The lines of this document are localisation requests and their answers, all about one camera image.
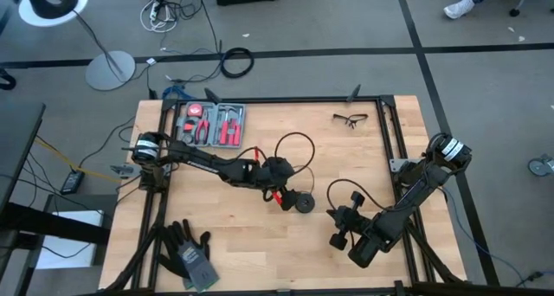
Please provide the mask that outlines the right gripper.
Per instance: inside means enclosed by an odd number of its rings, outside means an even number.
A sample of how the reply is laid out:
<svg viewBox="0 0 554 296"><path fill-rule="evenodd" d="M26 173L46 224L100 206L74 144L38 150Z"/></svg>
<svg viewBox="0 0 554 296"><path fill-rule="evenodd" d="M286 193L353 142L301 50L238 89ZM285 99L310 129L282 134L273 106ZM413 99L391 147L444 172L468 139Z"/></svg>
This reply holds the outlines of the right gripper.
<svg viewBox="0 0 554 296"><path fill-rule="evenodd" d="M351 200L353 204L350 208L341 205L336 209L328 209L326 211L333 219L334 226L338 230L337 233L331 236L329 243L339 250L345 249L347 243L345 238L346 234L350 233L352 237L352 232L361 225L362 221L361 215L358 213L358 208L363 205L365 200L364 196L357 191L353 191Z"/></svg>

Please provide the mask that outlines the black spool with white labels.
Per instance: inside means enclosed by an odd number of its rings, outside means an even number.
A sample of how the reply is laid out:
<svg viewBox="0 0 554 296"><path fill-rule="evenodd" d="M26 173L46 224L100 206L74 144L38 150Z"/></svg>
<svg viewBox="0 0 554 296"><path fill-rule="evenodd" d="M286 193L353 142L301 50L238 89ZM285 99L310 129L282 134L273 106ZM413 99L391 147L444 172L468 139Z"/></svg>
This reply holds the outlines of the black spool with white labels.
<svg viewBox="0 0 554 296"><path fill-rule="evenodd" d="M310 193L299 193L294 206L300 213L307 214L313 210L315 201Z"/></svg>

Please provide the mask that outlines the steel hammer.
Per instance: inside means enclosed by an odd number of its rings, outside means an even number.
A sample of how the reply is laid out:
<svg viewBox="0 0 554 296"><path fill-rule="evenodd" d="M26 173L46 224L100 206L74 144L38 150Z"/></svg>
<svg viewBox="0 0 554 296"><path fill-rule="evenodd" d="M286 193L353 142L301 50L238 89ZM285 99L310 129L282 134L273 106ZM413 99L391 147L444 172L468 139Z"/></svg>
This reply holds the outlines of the steel hammer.
<svg viewBox="0 0 554 296"><path fill-rule="evenodd" d="M218 118L219 120L240 120L242 116L242 110L242 106L219 106L217 109Z"/></svg>

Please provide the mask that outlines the clear safety glasses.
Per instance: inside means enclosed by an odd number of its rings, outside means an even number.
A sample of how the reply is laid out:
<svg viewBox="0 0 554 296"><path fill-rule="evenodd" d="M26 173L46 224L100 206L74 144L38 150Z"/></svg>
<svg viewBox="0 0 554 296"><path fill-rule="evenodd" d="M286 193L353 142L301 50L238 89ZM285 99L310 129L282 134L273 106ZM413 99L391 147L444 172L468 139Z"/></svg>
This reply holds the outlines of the clear safety glasses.
<svg viewBox="0 0 554 296"><path fill-rule="evenodd" d="M369 115L365 114L365 113L352 114L350 116L343 116L343 115L336 114L336 113L334 113L332 115L333 119L342 119L345 122L345 124L347 126L349 126L351 129L355 129L356 125L359 121L366 120L366 119L368 119L368 117L369 117Z"/></svg>

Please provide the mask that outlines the black work glove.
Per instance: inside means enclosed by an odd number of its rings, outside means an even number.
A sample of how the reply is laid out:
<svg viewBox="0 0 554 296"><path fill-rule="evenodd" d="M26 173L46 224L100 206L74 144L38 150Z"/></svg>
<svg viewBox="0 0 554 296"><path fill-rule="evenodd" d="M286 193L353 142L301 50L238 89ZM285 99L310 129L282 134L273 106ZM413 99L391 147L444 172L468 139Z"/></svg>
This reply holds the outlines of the black work glove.
<svg viewBox="0 0 554 296"><path fill-rule="evenodd" d="M181 277L185 289L192 288L193 285L189 273L178 253L179 242L177 238L172 235L172 231L169 227L163 227L160 230L160 237L165 245L167 255L160 254L158 256L159 264L176 276Z"/></svg>
<svg viewBox="0 0 554 296"><path fill-rule="evenodd" d="M198 293L207 291L219 280L219 275L210 261L211 233L203 232L197 241L186 219L181 222L174 221L166 227L171 229L172 235L179 242L178 253L189 273L193 287Z"/></svg>

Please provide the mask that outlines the white floor lamp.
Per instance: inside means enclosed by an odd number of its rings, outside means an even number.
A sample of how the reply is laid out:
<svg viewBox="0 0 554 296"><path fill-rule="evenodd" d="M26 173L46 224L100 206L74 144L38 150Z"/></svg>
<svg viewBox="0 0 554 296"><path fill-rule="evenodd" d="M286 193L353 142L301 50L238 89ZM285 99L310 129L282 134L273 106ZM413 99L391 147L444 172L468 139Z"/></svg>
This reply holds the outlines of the white floor lamp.
<svg viewBox="0 0 554 296"><path fill-rule="evenodd" d="M44 19L39 17L32 9L29 0L22 0L18 6L21 19L27 24L39 28L51 28L68 23L72 20L79 22L81 27L90 35L101 54L92 59L87 65L86 83L97 91L112 91L122 87L131 80L135 73L136 63L134 58L125 51L109 51L101 43L92 27L82 17L81 13L87 7L89 0L79 0L77 6L67 15L56 19Z"/></svg>

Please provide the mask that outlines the black power adapter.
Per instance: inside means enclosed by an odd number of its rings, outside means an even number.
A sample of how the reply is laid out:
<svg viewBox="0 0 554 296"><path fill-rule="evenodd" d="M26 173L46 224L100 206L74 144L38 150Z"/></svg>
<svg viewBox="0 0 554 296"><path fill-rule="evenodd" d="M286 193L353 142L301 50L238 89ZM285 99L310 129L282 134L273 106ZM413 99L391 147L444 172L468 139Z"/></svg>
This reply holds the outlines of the black power adapter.
<svg viewBox="0 0 554 296"><path fill-rule="evenodd" d="M85 173L83 171L70 171L62 187L60 188L60 194L61 195L75 194L80 188L84 177L85 177Z"/></svg>

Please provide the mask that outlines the grey caster wheel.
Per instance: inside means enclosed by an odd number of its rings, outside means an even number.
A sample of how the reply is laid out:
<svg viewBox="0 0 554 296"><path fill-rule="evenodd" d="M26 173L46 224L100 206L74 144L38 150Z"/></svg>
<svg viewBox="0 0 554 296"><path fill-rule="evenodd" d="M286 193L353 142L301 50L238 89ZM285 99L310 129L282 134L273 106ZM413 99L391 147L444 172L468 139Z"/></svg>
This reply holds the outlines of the grey caster wheel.
<svg viewBox="0 0 554 296"><path fill-rule="evenodd" d="M554 174L554 158L543 154L539 158L533 158L528 162L528 170L536 177L546 177Z"/></svg>

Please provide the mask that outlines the white box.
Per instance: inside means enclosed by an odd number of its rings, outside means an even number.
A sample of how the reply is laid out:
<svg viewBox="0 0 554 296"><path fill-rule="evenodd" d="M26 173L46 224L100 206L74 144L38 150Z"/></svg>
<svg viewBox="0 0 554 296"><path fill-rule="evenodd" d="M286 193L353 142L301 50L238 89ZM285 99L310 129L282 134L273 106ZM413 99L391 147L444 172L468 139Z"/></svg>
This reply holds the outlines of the white box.
<svg viewBox="0 0 554 296"><path fill-rule="evenodd" d="M55 211L54 215L85 222L96 227L99 227L103 221L102 211ZM52 235L45 236L42 245L43 248L35 266L38 270L91 267L97 248L96 244L62 239Z"/></svg>

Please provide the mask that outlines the person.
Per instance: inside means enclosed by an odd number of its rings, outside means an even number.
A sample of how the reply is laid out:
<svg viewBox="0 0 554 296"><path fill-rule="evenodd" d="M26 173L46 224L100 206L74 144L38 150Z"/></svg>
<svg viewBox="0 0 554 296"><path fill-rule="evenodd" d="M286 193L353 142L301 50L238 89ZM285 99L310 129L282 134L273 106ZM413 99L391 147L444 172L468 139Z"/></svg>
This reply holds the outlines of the person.
<svg viewBox="0 0 554 296"><path fill-rule="evenodd" d="M449 19L455 20L470 12L477 4L485 0L460 0L443 8L443 13Z"/></svg>

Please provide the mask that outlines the black desk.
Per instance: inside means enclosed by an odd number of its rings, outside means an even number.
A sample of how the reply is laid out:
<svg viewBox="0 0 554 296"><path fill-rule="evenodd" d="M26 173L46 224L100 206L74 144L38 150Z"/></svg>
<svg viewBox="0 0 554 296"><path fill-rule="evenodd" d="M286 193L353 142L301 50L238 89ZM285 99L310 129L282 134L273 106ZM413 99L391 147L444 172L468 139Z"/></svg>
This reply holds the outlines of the black desk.
<svg viewBox="0 0 554 296"><path fill-rule="evenodd" d="M41 102L10 104L0 101L0 233L11 234L0 254L0 280L12 252L42 249L46 235L72 241L106 245L110 228L57 216L47 209L13 203L10 198L42 123L46 106Z"/></svg>

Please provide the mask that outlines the black curved device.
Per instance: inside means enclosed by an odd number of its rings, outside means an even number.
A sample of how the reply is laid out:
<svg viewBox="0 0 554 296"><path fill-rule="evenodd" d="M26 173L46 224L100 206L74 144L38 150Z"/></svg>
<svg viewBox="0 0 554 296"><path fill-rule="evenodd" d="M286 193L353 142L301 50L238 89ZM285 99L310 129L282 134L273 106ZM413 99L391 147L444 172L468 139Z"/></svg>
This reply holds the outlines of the black curved device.
<svg viewBox="0 0 554 296"><path fill-rule="evenodd" d="M70 13L79 0L58 0L50 2L49 0L29 0L33 11L41 18L56 19Z"/></svg>

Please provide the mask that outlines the red-handled bit driver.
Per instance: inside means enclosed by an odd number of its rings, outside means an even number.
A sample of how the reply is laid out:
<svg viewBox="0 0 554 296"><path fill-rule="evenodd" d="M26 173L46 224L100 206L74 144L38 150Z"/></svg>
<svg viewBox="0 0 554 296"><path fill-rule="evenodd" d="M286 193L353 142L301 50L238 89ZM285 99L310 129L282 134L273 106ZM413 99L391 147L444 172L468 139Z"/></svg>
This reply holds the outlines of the red-handled bit driver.
<svg viewBox="0 0 554 296"><path fill-rule="evenodd" d="M234 133L229 137L229 142L233 146L239 147L241 145L242 125L240 119L234 119L232 130Z"/></svg>

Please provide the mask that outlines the red-handled pliers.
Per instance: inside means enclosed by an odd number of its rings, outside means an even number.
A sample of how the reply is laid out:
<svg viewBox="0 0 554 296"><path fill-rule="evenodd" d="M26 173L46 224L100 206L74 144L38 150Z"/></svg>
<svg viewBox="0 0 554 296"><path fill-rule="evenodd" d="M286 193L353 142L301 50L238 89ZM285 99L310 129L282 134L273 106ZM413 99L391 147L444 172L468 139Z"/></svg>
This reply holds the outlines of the red-handled pliers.
<svg viewBox="0 0 554 296"><path fill-rule="evenodd" d="M209 111L204 110L203 115L198 121L195 134L195 144L205 145L209 136Z"/></svg>

